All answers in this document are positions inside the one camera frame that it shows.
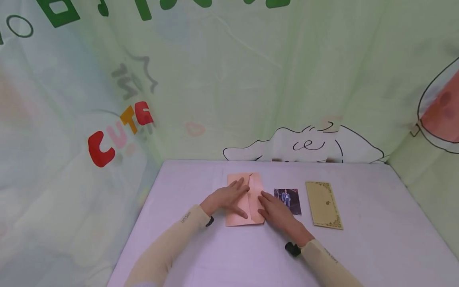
folded paper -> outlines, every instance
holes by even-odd
[[[264,217],[258,213],[259,209],[263,209],[258,196],[261,195],[263,184],[261,183],[261,176],[259,173],[240,173],[229,174],[228,184],[235,180],[244,178],[243,185],[248,185],[250,190],[244,193],[237,201],[237,206],[247,213],[248,218],[245,219],[231,211],[226,213],[226,226],[239,226],[248,224],[262,224]]]

left hand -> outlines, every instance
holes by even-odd
[[[249,186],[243,186],[244,178],[241,177],[238,181],[233,181],[229,186],[222,187],[214,191],[200,204],[202,210],[208,215],[217,211],[219,208],[228,209],[234,213],[247,219],[247,213],[236,205],[239,197],[249,191]]]

arm sleeve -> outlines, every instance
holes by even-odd
[[[311,240],[302,247],[301,255],[323,287],[363,287],[357,278],[344,268],[317,240]]]
[[[179,221],[161,234],[139,257],[124,287],[155,283],[161,287],[175,259],[191,237],[209,223],[210,217],[199,205],[193,206]]]

green fabric backdrop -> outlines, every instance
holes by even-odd
[[[389,159],[459,255],[459,65],[442,73],[459,57],[457,11],[447,0],[3,1],[0,285],[104,286],[169,158]]]

hand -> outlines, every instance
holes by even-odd
[[[261,192],[258,200],[264,207],[260,213],[272,226],[288,234],[300,247],[315,239],[304,225],[293,217],[290,209],[278,198],[269,193]]]
[[[243,186],[244,178],[241,177],[238,181],[233,181],[229,186],[222,187],[214,191],[200,204],[202,210],[208,215],[217,211],[219,208],[228,209],[236,214],[247,219],[247,213],[236,205],[239,197],[249,191],[249,186]]]

